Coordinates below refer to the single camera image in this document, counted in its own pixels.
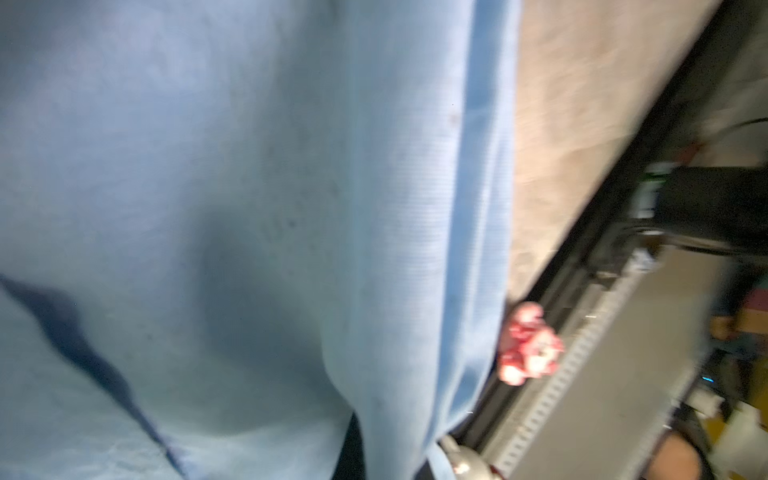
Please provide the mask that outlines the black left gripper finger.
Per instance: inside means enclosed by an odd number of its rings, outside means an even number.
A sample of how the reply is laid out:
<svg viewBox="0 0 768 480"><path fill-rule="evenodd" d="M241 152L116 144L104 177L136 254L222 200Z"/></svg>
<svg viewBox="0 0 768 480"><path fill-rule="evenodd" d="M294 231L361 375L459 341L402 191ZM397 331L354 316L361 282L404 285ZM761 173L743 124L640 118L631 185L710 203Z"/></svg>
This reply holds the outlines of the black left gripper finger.
<svg viewBox="0 0 768 480"><path fill-rule="evenodd" d="M353 414L345 434L342 449L331 477L332 480L365 480L366 467L362 433L358 417Z"/></svg>

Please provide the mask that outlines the light blue long sleeve shirt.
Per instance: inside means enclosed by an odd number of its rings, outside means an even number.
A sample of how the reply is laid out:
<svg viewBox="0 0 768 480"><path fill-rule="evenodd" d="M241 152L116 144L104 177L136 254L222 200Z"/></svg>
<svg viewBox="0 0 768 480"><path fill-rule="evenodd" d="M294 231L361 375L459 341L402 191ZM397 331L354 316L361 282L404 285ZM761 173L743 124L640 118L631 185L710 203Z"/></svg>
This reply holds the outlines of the light blue long sleeve shirt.
<svg viewBox="0 0 768 480"><path fill-rule="evenodd" d="M450 479L518 1L5 1L1 475Z"/></svg>

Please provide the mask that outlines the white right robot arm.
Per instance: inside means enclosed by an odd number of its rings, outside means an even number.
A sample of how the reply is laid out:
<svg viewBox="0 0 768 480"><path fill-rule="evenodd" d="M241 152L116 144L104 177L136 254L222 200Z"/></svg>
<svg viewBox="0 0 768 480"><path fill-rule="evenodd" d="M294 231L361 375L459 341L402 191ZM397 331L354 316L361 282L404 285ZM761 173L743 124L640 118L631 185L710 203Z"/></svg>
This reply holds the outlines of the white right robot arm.
<svg viewBox="0 0 768 480"><path fill-rule="evenodd" d="M678 248L767 255L767 168L678 167L661 178L630 230Z"/></svg>

